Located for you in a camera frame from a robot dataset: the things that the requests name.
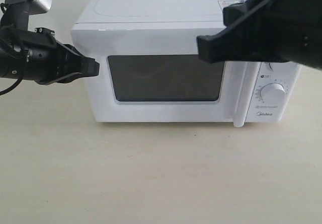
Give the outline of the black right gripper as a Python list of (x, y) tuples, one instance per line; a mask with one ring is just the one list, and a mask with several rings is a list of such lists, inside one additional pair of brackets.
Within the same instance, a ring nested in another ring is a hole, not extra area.
[(245, 0), (223, 8), (223, 24), (217, 34), (197, 36), (201, 60), (321, 67), (321, 0)]

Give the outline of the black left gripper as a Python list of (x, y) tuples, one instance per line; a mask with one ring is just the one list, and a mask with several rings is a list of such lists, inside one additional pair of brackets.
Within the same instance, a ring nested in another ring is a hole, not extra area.
[(66, 76), (63, 76), (60, 58), (62, 51), (55, 39), (55, 32), (43, 27), (29, 32), (25, 38), (25, 52), (28, 57), (25, 80), (50, 85), (71, 83), (86, 76), (99, 75), (99, 63), (95, 59), (82, 55), (70, 44), (63, 46), (67, 48), (64, 68), (67, 73), (71, 73)]

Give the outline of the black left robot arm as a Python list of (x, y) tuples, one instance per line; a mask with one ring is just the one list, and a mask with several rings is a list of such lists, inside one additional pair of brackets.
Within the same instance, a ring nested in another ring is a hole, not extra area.
[(29, 17), (47, 13), (52, 0), (5, 0), (1, 3), (1, 77), (40, 85), (68, 84), (96, 77), (100, 65), (74, 46), (55, 38), (53, 30), (28, 29)]

